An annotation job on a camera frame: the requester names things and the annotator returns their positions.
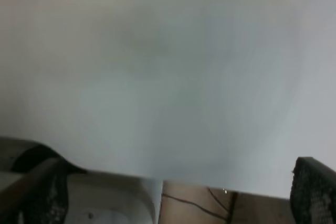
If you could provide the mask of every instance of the white wall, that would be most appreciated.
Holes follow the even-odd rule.
[[[88,169],[288,197],[336,168],[333,0],[0,0],[0,134]]]

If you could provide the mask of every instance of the black wire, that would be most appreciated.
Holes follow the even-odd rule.
[[[214,212],[211,212],[211,211],[209,211],[209,210],[207,210],[207,209],[205,209],[205,208],[203,208],[203,207],[199,206],[198,204],[193,203],[191,201],[187,201],[187,200],[184,200],[184,199],[178,199],[178,198],[175,198],[175,197],[170,196],[168,194],[162,194],[162,196],[164,196],[166,198],[171,198],[171,199],[177,200],[177,201],[182,202],[182,203],[193,205],[193,206],[199,208],[200,210],[202,210],[203,212],[207,213],[208,215],[211,215],[211,216],[216,217],[218,219],[227,221],[227,219],[224,218],[223,216],[215,214]]]
[[[210,188],[208,188],[209,193],[211,194],[211,196],[214,198],[214,200],[221,206],[223,207],[227,212],[229,212],[229,209],[227,209],[218,199],[217,197],[212,193],[212,191],[210,190]]]

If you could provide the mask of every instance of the white surface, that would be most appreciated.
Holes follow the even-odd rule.
[[[69,211],[65,224],[76,223],[117,223],[117,224],[156,224],[153,223],[148,203],[134,191],[134,182],[122,178],[124,184],[113,183],[115,177],[99,174],[74,174],[68,177]],[[151,197],[156,216],[159,216],[161,192],[152,192],[156,187],[162,191],[162,182],[148,181],[145,193]]]
[[[336,168],[333,0],[0,0],[0,135],[93,170],[288,197]]]

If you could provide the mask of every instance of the electrical cable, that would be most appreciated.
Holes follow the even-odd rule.
[[[214,200],[222,207],[224,208],[227,212],[230,212],[229,209],[227,209],[220,201],[219,199],[217,199],[217,197],[212,193],[212,191],[210,190],[210,188],[208,188],[209,193],[211,194],[211,196],[214,198]]]
[[[211,215],[211,216],[216,217],[216,218],[218,218],[218,219],[227,221],[227,219],[224,218],[223,216],[218,215],[218,214],[216,214],[216,213],[214,213],[214,212],[211,212],[211,211],[209,211],[209,210],[207,210],[207,209],[205,209],[205,208],[203,208],[203,207],[199,206],[198,204],[193,203],[193,202],[191,202],[191,201],[187,201],[187,200],[184,200],[184,199],[175,198],[175,197],[170,196],[170,195],[168,195],[168,194],[162,194],[162,196],[163,196],[163,197],[166,197],[166,198],[174,199],[174,200],[179,201],[179,202],[182,202],[182,203],[186,203],[186,204],[193,205],[193,206],[199,208],[200,210],[202,210],[203,212],[207,213],[208,215]]]

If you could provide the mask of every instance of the wooden surface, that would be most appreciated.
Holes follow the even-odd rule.
[[[229,208],[232,192],[211,189],[220,202]],[[185,199],[227,217],[227,212],[214,201],[207,187],[177,183],[165,183],[164,193]],[[221,219],[210,216],[197,207],[178,202],[171,198],[162,198],[160,224],[224,224]],[[289,201],[279,198],[238,194],[231,224],[295,224]]]
[[[223,189],[212,188],[211,191],[229,209],[232,194],[230,192],[226,194]],[[193,202],[215,214],[228,218],[228,212],[214,200],[207,187],[167,182],[164,183],[163,192],[169,196]],[[186,223],[223,224],[225,221],[213,217],[193,205],[163,196],[160,224]]]

